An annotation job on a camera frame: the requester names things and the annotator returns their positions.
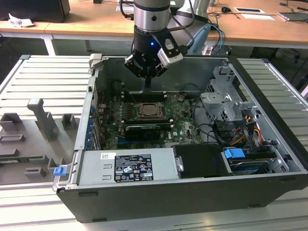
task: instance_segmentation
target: blue cable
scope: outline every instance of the blue cable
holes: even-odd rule
[[[220,48],[219,48],[219,51],[217,52],[217,54],[216,54],[216,56],[218,56],[219,55],[219,52],[220,52],[220,50],[221,50],[221,48],[222,48],[222,45],[223,45],[223,36],[222,36],[222,33],[221,33],[221,30],[220,29],[218,29],[216,26],[214,26],[213,24],[210,24],[213,28],[215,28],[218,32],[219,32],[219,34],[220,34],[220,37],[221,37],[221,43],[220,43]]]

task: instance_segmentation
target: desk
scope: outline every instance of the desk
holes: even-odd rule
[[[280,0],[220,0],[227,4],[232,11],[234,7],[260,8],[266,14],[277,12],[290,12],[291,10],[280,6]],[[132,41],[132,21],[125,19],[120,12],[116,12],[116,3],[105,2],[93,4],[91,0],[70,0],[71,11],[64,23],[35,23],[32,28],[13,28],[8,22],[0,22],[0,33],[6,37],[41,38],[45,41],[49,55],[56,55],[53,39],[81,39],[81,40],[113,40]],[[289,1],[289,5],[307,7],[303,2]],[[276,15],[275,21],[237,19],[235,15],[222,15],[218,19],[220,28],[226,34],[225,45],[280,47],[308,49],[308,25],[304,23],[286,23]],[[218,33],[211,31],[208,41],[216,41]]]

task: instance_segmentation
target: warning label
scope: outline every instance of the warning label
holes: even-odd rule
[[[115,182],[153,180],[151,155],[116,155]]]

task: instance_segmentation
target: white table leg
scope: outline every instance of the white table leg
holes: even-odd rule
[[[48,55],[58,55],[58,51],[53,43],[52,35],[43,35],[41,36],[45,42],[45,46],[47,48]]]
[[[85,40],[87,51],[91,51],[91,45],[89,40]]]

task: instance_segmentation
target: motherboard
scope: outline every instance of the motherboard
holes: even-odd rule
[[[106,150],[170,148],[202,143],[183,93],[106,96],[99,105],[100,136]]]

